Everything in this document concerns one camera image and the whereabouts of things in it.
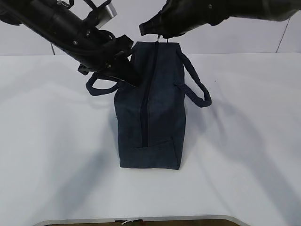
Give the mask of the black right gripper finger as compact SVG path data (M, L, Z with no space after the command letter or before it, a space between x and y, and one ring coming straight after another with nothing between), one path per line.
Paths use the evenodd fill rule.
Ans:
M182 36L207 24L211 12L211 4L166 4L154 17L139 25L140 34Z

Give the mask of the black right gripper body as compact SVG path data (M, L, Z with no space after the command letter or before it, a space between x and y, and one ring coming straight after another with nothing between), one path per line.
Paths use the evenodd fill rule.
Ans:
M165 24L218 25L229 17L284 21L301 9L299 0L173 0L162 11Z

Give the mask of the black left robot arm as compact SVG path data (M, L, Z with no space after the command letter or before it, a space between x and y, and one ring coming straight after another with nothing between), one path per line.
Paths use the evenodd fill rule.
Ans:
M2 0L0 19L24 24L57 46L80 63L78 71L83 75L94 72L100 79L139 86L141 78L128 59L134 42L101 29L117 15L112 2L98 7L90 0L86 3L92 10L82 20L71 12L72 0Z

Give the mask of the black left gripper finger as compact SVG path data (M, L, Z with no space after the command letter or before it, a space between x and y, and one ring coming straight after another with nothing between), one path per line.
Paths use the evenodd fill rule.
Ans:
M125 82L138 87L142 82L141 75L135 67L135 56L120 57L109 61L107 58L98 57L99 71L97 77L103 80Z

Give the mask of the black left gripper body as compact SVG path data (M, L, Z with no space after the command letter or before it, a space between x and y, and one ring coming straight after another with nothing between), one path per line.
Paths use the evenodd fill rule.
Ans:
M115 37L110 31L91 31L87 39L92 46L79 47L77 60L78 72L87 75L106 67L113 66L130 55L134 42L126 35Z

